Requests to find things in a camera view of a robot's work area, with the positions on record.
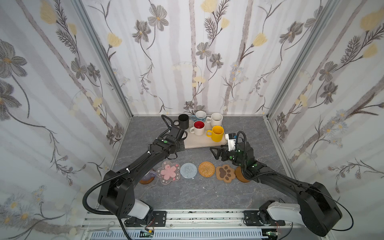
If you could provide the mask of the brown round wooden coaster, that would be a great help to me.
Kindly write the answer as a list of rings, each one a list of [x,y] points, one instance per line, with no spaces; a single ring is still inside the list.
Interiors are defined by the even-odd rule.
[[[235,175],[236,175],[236,178],[242,182],[242,183],[249,183],[250,181],[247,180],[243,174],[242,174],[242,169],[241,167],[237,167],[236,170],[235,170]]]

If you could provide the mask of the woven rattan round coaster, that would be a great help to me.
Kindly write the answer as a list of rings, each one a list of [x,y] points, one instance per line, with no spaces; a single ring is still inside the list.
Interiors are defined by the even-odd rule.
[[[216,168],[211,162],[202,162],[198,167],[198,171],[201,176],[210,178],[215,174]]]

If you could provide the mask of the brown paw shaped coaster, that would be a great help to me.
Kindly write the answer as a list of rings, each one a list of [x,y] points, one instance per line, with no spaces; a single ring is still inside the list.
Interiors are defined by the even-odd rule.
[[[216,177],[224,183],[231,183],[236,178],[235,169],[229,165],[216,167]]]

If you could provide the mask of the pink flower coaster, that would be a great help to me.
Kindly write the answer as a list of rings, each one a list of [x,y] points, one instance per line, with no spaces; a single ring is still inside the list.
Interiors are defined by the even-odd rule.
[[[176,182],[181,178],[180,174],[181,165],[178,163],[171,163],[164,161],[162,166],[156,170],[156,175],[160,178],[162,185],[168,185],[171,182]]]

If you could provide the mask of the grey blue round coaster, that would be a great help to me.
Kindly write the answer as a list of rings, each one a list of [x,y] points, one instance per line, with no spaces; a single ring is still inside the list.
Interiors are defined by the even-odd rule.
[[[180,168],[180,174],[185,179],[193,179],[197,175],[198,169],[192,163],[185,163]]]

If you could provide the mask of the dark brown round coaster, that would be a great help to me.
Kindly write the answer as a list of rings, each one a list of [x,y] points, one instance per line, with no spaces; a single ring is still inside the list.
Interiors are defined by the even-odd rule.
[[[139,183],[142,184],[142,185],[148,185],[150,184],[153,180],[155,179],[155,177],[152,177],[150,179],[147,179],[147,180],[140,180]]]

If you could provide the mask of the purple mug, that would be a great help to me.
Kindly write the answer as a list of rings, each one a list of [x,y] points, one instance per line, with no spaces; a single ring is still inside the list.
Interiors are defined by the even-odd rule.
[[[150,170],[143,178],[143,181],[149,181],[150,179],[157,176],[157,173],[154,170]]]

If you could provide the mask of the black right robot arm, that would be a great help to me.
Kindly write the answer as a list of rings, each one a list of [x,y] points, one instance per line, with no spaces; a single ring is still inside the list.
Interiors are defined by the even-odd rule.
[[[295,200],[299,209],[295,213],[284,214],[283,210],[273,213],[275,204],[269,204],[267,212],[274,220],[289,221],[306,226],[312,233],[324,237],[343,217],[327,188],[321,183],[309,184],[276,172],[256,160],[249,143],[239,143],[234,150],[228,146],[210,147],[215,159],[231,161],[241,168],[244,178],[267,185]]]

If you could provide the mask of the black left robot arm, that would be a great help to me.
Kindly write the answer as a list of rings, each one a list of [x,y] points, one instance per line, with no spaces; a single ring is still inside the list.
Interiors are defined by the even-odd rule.
[[[170,127],[169,132],[156,138],[148,145],[147,151],[138,159],[118,172],[109,171],[101,184],[98,203],[104,207],[105,215],[114,215],[118,219],[134,217],[150,221],[153,208],[136,199],[134,189],[140,180],[158,163],[170,155],[176,155],[184,143],[185,130]]]

